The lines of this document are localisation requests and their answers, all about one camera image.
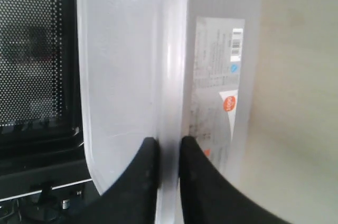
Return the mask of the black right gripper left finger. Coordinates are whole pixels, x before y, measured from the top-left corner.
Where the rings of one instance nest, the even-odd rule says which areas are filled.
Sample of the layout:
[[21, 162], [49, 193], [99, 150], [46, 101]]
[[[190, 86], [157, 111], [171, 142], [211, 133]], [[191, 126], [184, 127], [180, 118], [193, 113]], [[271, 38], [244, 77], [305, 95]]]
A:
[[154, 223], [159, 185], [159, 143], [145, 138], [117, 181], [64, 223]]

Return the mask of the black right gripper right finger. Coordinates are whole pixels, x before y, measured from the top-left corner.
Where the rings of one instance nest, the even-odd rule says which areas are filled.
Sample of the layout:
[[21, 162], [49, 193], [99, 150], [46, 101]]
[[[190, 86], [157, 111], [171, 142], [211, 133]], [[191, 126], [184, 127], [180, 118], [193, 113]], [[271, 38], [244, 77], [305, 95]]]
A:
[[185, 223], [279, 223], [280, 219], [237, 190], [191, 136], [180, 147], [180, 192]]

